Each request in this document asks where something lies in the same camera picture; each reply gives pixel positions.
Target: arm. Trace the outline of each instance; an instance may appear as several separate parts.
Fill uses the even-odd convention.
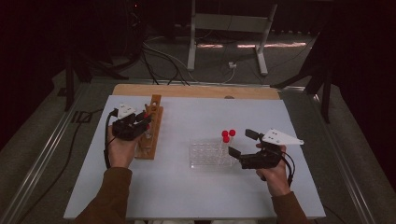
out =
[[[286,152],[286,147],[281,146],[281,150]],[[290,190],[285,162],[280,161],[274,168],[256,170],[256,174],[260,178],[265,176],[267,180],[279,224],[309,223],[294,193]]]
[[[78,215],[76,223],[125,223],[132,178],[132,171],[128,168],[134,159],[134,148],[140,137],[134,141],[114,138],[111,126],[108,127],[108,133],[108,157],[111,168],[105,171],[99,192]]]

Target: human hand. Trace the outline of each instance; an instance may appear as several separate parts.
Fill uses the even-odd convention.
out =
[[[134,159],[134,149],[140,137],[136,137],[133,141],[124,141],[113,135],[113,126],[108,126],[108,158],[111,167],[124,167],[129,168],[132,160]]]
[[[286,152],[286,147],[280,146],[280,150]],[[290,187],[286,177],[286,164],[284,161],[280,161],[274,168],[258,169],[256,170],[256,174],[260,178],[265,177],[268,190],[272,196],[281,196],[290,193]]]

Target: brown sleeve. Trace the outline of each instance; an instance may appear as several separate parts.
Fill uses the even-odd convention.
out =
[[[125,223],[131,179],[132,171],[126,168],[106,170],[99,192],[75,223]]]
[[[283,196],[272,197],[278,224],[309,223],[294,192]]]

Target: clear plastic tray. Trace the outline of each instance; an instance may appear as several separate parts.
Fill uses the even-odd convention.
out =
[[[190,140],[190,168],[226,168],[236,163],[236,159],[221,152],[220,139]]]

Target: wooden test tube rack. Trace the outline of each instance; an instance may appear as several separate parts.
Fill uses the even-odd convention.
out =
[[[151,115],[149,134],[143,134],[140,138],[134,157],[141,160],[154,160],[157,148],[158,135],[160,133],[161,119],[163,117],[163,107],[160,106],[161,95],[152,95],[151,103],[145,105],[146,112]]]

